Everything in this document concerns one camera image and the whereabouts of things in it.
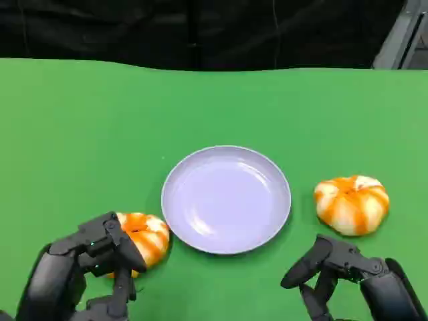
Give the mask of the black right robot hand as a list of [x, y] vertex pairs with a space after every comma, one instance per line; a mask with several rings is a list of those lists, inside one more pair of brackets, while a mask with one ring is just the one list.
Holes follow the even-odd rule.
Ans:
[[321, 234], [286, 272], [281, 287], [299, 288], [311, 320], [333, 320], [327, 303], [339, 279], [360, 286], [373, 320], [427, 319], [398, 261], [365, 257], [357, 246]]

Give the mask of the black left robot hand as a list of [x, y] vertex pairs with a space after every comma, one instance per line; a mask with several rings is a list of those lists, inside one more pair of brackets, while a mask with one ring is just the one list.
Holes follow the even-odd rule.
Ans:
[[[25, 285], [16, 320], [128, 320], [127, 304], [136, 300], [132, 272], [145, 272], [146, 262], [122, 230], [115, 212], [78, 226], [78, 230], [39, 253]], [[86, 289], [86, 273], [112, 273], [110, 295], [76, 307]]]

